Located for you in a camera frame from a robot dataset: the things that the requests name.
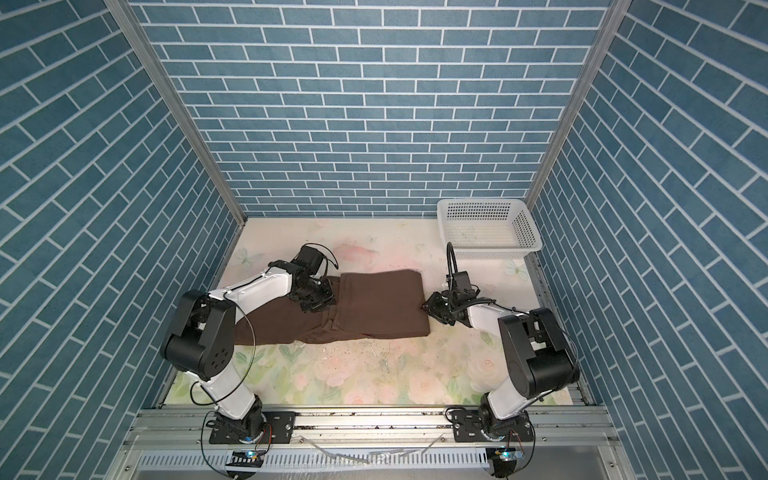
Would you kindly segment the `brown trousers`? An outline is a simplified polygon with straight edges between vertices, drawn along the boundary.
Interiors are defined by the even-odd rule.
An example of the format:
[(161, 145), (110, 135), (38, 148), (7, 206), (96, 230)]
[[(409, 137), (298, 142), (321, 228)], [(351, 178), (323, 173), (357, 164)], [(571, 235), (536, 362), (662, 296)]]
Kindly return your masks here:
[(415, 270), (331, 276), (334, 305), (304, 312), (288, 297), (275, 298), (237, 322), (237, 345), (300, 341), (327, 344), (359, 339), (394, 340), (430, 334), (422, 276)]

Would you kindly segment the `white plastic basket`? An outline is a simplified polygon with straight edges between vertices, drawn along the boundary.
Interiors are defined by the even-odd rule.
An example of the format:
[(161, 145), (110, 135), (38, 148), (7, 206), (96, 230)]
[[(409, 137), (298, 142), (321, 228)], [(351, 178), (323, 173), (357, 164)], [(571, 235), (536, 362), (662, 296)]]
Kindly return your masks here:
[(521, 200), (463, 198), (437, 203), (442, 242), (458, 259), (523, 259), (542, 249), (541, 234)]

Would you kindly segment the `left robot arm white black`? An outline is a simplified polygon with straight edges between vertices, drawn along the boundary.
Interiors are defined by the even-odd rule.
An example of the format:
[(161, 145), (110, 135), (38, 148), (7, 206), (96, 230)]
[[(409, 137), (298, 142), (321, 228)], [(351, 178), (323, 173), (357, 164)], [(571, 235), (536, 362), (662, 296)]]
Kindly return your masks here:
[(257, 340), (247, 314), (268, 302), (287, 298), (302, 313), (335, 302), (328, 279), (313, 270), (277, 261), (243, 283), (217, 290), (184, 293), (166, 329), (160, 355), (195, 379), (214, 408), (214, 434), (223, 443), (255, 444), (269, 432), (259, 397), (234, 363), (235, 327), (243, 322)]

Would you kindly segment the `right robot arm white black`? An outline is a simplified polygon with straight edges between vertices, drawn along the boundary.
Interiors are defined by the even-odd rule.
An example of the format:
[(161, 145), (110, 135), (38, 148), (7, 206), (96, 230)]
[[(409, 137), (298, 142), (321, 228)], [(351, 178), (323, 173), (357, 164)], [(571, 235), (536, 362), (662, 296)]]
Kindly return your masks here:
[(449, 274), (447, 289), (434, 292), (422, 309), (442, 324), (461, 323), (500, 338), (507, 376), (481, 397), (481, 431), (507, 436), (532, 403), (580, 378), (577, 355), (547, 308), (521, 311), (482, 297), (466, 272)]

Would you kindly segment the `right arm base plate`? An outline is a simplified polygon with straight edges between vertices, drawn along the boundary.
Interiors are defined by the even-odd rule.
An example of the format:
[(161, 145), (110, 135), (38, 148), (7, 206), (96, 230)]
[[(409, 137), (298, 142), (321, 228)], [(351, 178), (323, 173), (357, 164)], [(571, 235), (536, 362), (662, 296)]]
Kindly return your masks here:
[(444, 416), (452, 427), (454, 441), (457, 443), (479, 442), (532, 442), (535, 434), (533, 425), (525, 414), (496, 421), (493, 418), (485, 425), (478, 410), (466, 408), (447, 408)]

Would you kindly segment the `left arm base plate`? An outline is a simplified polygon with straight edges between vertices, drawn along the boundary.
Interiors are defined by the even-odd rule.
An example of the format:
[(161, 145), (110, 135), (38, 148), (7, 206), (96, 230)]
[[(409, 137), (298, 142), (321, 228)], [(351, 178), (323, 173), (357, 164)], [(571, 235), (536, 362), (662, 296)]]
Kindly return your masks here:
[(288, 444), (291, 440), (296, 421), (295, 411), (261, 412), (260, 417), (253, 416), (257, 423), (255, 432), (246, 427), (247, 420), (232, 420), (216, 413), (205, 423), (211, 429), (209, 442), (211, 444), (227, 445), (267, 445)]

